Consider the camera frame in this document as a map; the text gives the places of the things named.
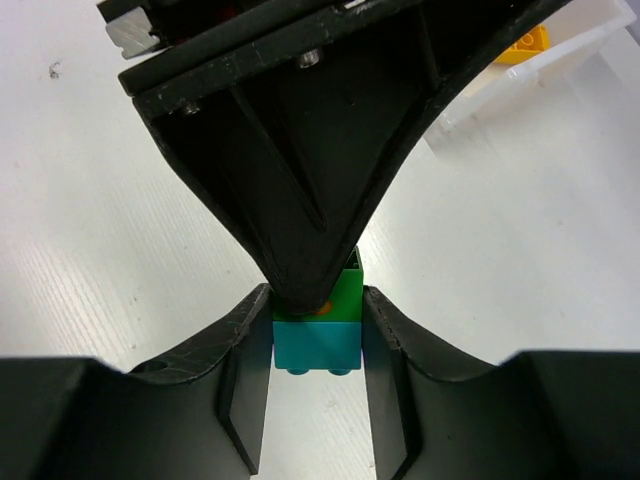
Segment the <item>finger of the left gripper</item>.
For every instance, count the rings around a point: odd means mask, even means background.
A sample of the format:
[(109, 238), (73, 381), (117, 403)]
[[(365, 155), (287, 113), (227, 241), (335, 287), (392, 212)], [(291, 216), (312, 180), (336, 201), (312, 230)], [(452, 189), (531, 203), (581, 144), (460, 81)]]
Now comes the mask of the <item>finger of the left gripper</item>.
[(421, 135), (558, 1), (368, 1), (298, 59), (132, 58), (119, 80), (164, 159), (286, 310), (319, 310)]

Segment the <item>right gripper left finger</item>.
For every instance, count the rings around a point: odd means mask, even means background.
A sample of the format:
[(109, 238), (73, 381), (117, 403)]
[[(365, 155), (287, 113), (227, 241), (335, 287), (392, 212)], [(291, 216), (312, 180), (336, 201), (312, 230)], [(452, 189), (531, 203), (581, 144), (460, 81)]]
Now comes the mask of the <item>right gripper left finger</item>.
[(130, 371), (143, 382), (140, 475), (255, 475), (272, 358), (271, 290)]

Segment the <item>yellow round lego brick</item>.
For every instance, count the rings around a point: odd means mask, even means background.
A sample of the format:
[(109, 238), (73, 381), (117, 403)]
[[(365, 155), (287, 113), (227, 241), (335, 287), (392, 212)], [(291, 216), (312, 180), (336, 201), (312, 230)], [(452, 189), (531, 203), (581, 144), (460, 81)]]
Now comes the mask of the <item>yellow round lego brick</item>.
[(501, 65), (518, 65), (551, 48), (548, 30), (538, 25), (523, 35), (514, 44), (503, 51), (494, 63)]

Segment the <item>green yellow lego stack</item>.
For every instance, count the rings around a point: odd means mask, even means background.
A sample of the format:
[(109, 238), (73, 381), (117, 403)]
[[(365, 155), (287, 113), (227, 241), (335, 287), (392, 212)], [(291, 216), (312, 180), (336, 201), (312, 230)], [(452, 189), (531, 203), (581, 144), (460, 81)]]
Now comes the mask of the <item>green yellow lego stack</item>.
[(281, 300), (276, 299), (273, 307), (273, 319), (280, 322), (360, 322), (363, 289), (364, 270), (359, 249), (355, 247), (328, 300), (319, 310), (304, 315), (294, 315), (284, 308)]

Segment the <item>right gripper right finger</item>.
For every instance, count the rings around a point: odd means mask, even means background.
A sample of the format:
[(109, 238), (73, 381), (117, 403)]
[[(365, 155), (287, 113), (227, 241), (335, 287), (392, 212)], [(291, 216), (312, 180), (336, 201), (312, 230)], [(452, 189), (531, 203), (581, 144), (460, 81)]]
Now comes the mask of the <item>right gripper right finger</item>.
[(507, 365), (451, 345), (371, 286), (363, 355), (377, 478), (509, 478)]

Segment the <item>cyan lego stack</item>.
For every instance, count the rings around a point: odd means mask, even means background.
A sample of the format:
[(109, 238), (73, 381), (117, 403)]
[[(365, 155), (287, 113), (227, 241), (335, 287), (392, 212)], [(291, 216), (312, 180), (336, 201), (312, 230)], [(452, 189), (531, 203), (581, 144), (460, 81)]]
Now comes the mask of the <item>cyan lego stack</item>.
[(359, 322), (273, 323), (275, 367), (293, 375), (311, 370), (346, 375), (362, 365)]

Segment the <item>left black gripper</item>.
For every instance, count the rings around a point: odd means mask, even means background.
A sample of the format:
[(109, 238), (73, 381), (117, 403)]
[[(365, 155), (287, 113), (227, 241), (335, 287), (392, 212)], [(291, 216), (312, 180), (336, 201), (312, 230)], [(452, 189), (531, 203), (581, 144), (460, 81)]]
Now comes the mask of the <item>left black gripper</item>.
[(368, 1), (101, 1), (125, 59), (298, 59), (370, 25)]

